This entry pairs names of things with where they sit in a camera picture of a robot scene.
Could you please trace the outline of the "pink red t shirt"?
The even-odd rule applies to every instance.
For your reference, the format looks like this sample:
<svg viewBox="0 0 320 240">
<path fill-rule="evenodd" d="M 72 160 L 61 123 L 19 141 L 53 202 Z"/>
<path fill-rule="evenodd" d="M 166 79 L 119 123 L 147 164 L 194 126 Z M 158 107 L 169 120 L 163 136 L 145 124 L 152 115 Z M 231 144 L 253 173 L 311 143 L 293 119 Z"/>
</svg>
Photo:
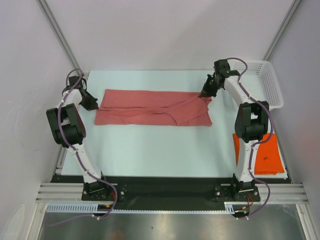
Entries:
<svg viewBox="0 0 320 240">
<path fill-rule="evenodd" d="M 212 126 L 210 97 L 197 92 L 106 89 L 94 124 Z"/>
</svg>

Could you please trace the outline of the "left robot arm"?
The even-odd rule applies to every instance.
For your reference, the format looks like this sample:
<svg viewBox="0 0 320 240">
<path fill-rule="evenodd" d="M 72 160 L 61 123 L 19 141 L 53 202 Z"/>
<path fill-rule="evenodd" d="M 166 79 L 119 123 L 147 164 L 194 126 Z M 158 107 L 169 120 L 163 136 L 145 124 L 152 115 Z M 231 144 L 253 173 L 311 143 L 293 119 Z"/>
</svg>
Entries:
<svg viewBox="0 0 320 240">
<path fill-rule="evenodd" d="M 68 76 L 61 102 L 46 111 L 54 141 L 74 157 L 82 172 L 83 201 L 106 200 L 111 193 L 101 170 L 86 150 L 84 139 L 87 133 L 79 114 L 79 107 L 87 111 L 98 110 L 97 100 L 87 91 L 86 79 Z"/>
</svg>

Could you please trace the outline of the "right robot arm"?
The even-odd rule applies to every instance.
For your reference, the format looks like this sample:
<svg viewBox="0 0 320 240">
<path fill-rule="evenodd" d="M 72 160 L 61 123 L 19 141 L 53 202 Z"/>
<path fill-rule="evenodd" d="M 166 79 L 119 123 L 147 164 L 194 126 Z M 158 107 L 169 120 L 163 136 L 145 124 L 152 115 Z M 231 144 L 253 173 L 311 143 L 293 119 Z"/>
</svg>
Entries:
<svg viewBox="0 0 320 240">
<path fill-rule="evenodd" d="M 271 114 L 267 101 L 253 98 L 243 84 L 241 77 L 248 70 L 245 61 L 230 57 L 214 62 L 214 73 L 209 74 L 199 93 L 199 98 L 216 97 L 218 90 L 226 90 L 238 106 L 234 131 L 239 138 L 239 155 L 227 195 L 237 201 L 244 201 L 255 191 L 254 164 L 260 144 L 269 141 L 263 137 L 268 133 Z"/>
</svg>

